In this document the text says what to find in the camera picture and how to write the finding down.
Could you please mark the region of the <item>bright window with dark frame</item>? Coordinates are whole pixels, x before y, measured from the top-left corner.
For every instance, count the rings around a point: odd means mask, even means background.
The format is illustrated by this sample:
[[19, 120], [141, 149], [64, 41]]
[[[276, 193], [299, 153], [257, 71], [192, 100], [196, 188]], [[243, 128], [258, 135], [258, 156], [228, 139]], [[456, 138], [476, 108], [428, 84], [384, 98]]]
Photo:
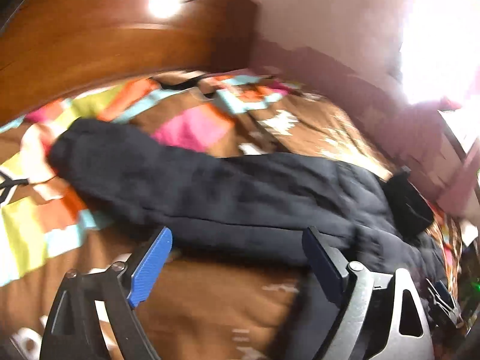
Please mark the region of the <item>bright window with dark frame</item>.
[[408, 103], [437, 105], [469, 150], [479, 138], [479, 0], [408, 0], [400, 75]]

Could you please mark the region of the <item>pink curtain right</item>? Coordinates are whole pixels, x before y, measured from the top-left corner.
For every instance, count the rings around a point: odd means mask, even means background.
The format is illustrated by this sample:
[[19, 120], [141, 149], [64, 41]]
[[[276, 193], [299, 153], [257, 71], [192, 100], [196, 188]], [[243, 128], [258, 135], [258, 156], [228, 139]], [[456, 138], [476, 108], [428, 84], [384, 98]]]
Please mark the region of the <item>pink curtain right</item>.
[[450, 215], [474, 217], [479, 214], [479, 108], [444, 98], [435, 121], [437, 203]]

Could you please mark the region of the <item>dark navy padded jacket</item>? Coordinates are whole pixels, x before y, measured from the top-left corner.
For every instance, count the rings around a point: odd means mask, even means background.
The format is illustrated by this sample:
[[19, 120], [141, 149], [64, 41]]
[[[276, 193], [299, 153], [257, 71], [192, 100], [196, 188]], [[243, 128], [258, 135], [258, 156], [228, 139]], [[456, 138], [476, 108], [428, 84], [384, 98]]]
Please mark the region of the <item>dark navy padded jacket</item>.
[[385, 181], [351, 163], [289, 153], [215, 158], [96, 119], [74, 121], [47, 160], [132, 230], [168, 226], [191, 250], [305, 270], [301, 233], [313, 227], [371, 271], [407, 269], [421, 297], [426, 280], [446, 280], [426, 233], [432, 211], [401, 174]]

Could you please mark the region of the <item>brown wooden headboard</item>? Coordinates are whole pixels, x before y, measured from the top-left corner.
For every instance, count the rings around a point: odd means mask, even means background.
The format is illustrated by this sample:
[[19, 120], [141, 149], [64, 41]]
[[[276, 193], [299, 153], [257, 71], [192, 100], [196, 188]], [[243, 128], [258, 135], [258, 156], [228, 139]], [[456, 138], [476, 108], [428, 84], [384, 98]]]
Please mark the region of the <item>brown wooden headboard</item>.
[[165, 69], [250, 61], [253, 0], [24, 0], [1, 30], [1, 121]]

